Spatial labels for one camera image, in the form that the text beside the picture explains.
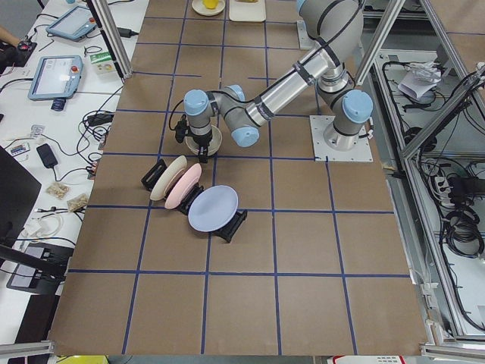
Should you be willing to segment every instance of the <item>black plate holder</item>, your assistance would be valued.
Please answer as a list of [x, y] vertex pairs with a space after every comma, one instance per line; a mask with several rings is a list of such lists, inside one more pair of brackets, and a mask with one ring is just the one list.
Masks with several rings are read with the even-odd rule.
[[142, 184], [148, 191], [153, 190], [160, 176], [167, 169], [167, 165], [163, 159], [160, 159], [145, 176], [142, 178]]
[[197, 198], [197, 196], [200, 195], [202, 192], [204, 192], [204, 187], [199, 186], [199, 184], [195, 184], [190, 189], [189, 193], [187, 193], [187, 195], [183, 198], [182, 202], [177, 206], [177, 210], [187, 216], [189, 214], [190, 206]]
[[234, 214], [233, 218], [231, 218], [227, 224], [225, 224], [220, 229], [217, 229], [216, 231], [212, 231], [212, 234], [216, 237], [222, 237], [224, 240], [230, 243], [237, 229], [239, 229], [239, 226], [241, 226], [247, 216], [248, 210], [236, 212], [236, 214]]

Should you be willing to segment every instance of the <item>small box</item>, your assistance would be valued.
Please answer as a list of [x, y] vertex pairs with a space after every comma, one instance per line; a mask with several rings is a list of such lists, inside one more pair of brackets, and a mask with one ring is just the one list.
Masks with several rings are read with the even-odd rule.
[[116, 70], [109, 52], [96, 53], [95, 55], [90, 55], [89, 58], [97, 74], [105, 74]]

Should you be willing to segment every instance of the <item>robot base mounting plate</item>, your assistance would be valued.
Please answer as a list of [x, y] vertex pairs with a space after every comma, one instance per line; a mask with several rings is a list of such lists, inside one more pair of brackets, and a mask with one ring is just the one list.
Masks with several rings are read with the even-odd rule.
[[[348, 152], [341, 152], [328, 146], [324, 140], [324, 131], [334, 118], [334, 116], [325, 115], [310, 116], [315, 161], [325, 162], [328, 159], [329, 162], [372, 162], [372, 152], [368, 138], [359, 139], [354, 148]], [[364, 127], [362, 127], [360, 134], [366, 134]]]

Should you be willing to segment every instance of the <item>white plate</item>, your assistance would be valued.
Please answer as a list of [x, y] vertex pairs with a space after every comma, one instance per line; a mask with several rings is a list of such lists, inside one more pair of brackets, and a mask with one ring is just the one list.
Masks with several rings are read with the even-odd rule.
[[168, 190], [177, 182], [180, 175], [185, 171], [185, 168], [187, 168], [187, 158], [184, 155], [181, 155], [171, 162], [154, 185], [152, 193], [150, 194], [150, 200], [158, 201], [166, 197]]
[[204, 15], [205, 17], [217, 15], [221, 13], [225, 7], [226, 2], [224, 0], [219, 0], [215, 9], [207, 9], [204, 4], [202, 4], [202, 0], [193, 0], [192, 2], [192, 9], [194, 9], [197, 14]]
[[229, 0], [229, 19], [232, 21], [265, 21], [266, 1], [238, 2], [237, 0]]

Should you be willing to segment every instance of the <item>computer monitor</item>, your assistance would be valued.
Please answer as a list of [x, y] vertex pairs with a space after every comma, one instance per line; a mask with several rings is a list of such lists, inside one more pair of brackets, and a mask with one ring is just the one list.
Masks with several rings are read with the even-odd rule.
[[41, 183], [0, 147], [0, 241], [12, 247], [40, 192]]
[[36, 203], [41, 183], [0, 147], [0, 265], [16, 262], [7, 287], [31, 293], [54, 293], [73, 250], [31, 243], [25, 253], [12, 249]]

